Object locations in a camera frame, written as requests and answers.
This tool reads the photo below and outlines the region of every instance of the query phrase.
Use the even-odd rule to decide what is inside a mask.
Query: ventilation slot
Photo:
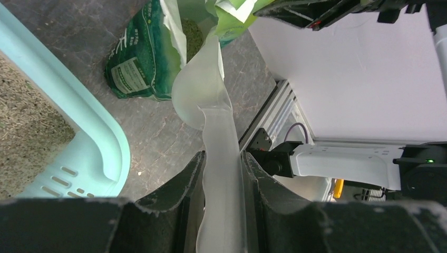
[[[79,196],[77,194],[74,194],[74,193],[72,193],[70,191],[67,193],[67,195],[70,196],[70,197],[73,197],[73,198],[80,198],[81,197],[81,196]]]
[[[51,177],[51,179],[53,179],[53,181],[60,183],[61,185],[68,187],[70,185],[70,183],[58,178],[58,177]]]
[[[76,175],[76,172],[75,172],[75,171],[72,171],[72,170],[70,170],[70,169],[67,168],[67,167],[61,167],[61,170],[67,172],[68,174],[70,174],[70,175],[72,175],[72,176],[75,176],[75,175]]]
[[[61,195],[55,191],[53,191],[52,189],[46,187],[46,186],[42,186],[42,190],[48,192],[49,194],[55,196],[55,197],[60,197]]]

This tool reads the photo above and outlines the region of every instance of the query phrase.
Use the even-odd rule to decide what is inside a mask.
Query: plastic bag
[[[224,47],[242,35],[256,20],[253,13],[273,2],[273,0],[206,0],[213,4],[213,12],[218,17],[215,35]]]
[[[118,98],[171,99],[186,64],[186,37],[176,0],[151,0],[135,14],[110,53],[105,77]]]
[[[199,253],[245,252],[245,197],[231,101],[222,78],[219,41],[208,37],[180,71],[172,103],[186,124],[203,130],[205,215],[196,242]]]

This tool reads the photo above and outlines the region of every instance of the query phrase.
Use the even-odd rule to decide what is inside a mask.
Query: light blue litter box
[[[84,85],[2,4],[0,51],[56,105],[76,135],[19,198],[114,197],[130,167],[123,130]]]

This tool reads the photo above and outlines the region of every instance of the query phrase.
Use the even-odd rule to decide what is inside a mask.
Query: marble countertop
[[[0,0],[89,89],[122,126],[132,164],[120,195],[133,200],[179,173],[205,146],[170,101],[118,99],[103,77],[105,58],[146,1]],[[275,86],[247,31],[222,49],[225,85],[240,138]]]

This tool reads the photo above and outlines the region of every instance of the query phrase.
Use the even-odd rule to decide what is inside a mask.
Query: white backdrop
[[[425,8],[393,24],[350,14],[319,32],[260,18],[250,32],[289,79],[317,138],[447,140],[447,101]]]

